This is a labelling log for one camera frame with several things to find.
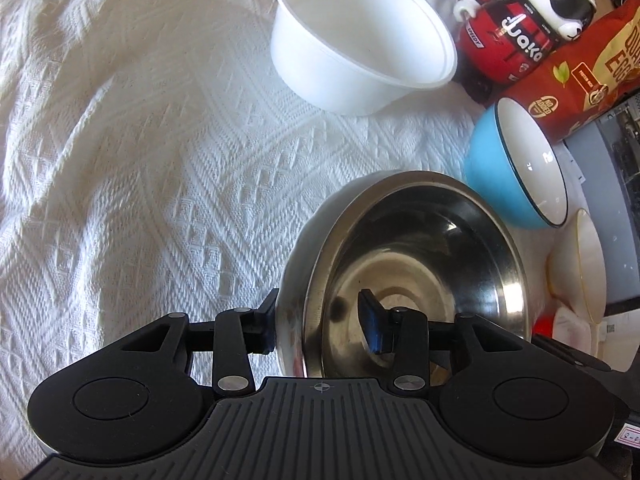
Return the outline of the stainless steel bowl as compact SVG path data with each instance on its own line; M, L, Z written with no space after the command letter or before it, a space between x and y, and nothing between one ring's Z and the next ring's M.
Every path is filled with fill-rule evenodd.
M439 172L380 171L332 194L300 231L276 305L285 376L381 376L358 322L358 294L431 321L475 313L530 337L526 278L506 224Z

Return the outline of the red white plastic container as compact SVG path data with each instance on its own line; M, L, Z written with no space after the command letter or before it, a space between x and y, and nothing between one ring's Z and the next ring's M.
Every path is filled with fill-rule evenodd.
M533 334L552 338L556 341L590 354L597 355L598 326L604 310L592 312L593 318L583 318L566 304L555 301L551 310L539 315L533 326Z

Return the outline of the small white printed bowl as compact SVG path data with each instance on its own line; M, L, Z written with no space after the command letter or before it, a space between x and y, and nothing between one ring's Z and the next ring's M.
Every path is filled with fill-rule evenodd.
M546 262L550 295L586 322L598 325L606 306L606 271L596 226L578 209L555 241Z

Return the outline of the blue ceramic bowl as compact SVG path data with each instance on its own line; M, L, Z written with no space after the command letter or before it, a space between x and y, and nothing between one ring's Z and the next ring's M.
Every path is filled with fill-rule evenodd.
M536 120L501 98L474 127L464 180L504 221L522 229L559 229L568 217L565 179Z

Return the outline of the white plastic bowl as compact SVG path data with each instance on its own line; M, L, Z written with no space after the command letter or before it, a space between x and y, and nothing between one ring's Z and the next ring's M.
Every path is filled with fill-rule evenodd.
M426 0L277 0L270 54L313 106L368 116L452 79L458 56Z

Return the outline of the white textured tablecloth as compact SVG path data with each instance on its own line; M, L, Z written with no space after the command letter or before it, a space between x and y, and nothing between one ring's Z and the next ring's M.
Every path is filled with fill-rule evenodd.
M299 99L276 0L1 0L1 474L41 460L44 378L170 311L279 283L305 222L378 170L458 176L457 84L370 117Z

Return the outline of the grey computer case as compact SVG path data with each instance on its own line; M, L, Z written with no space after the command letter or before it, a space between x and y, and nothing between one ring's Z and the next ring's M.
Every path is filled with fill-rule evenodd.
M565 140L582 172L606 271L607 315L639 307L639 96Z

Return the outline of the red snack bag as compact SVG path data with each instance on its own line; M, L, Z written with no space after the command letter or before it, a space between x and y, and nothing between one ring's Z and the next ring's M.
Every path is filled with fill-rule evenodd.
M624 3L545 58L503 94L560 142L639 88L639 0Z

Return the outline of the red panda figurine bottle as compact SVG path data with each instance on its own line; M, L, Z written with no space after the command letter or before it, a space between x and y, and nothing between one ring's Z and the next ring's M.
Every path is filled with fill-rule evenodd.
M495 86L515 84L561 44L577 40L596 12L596 0L459 0L454 79L485 103Z

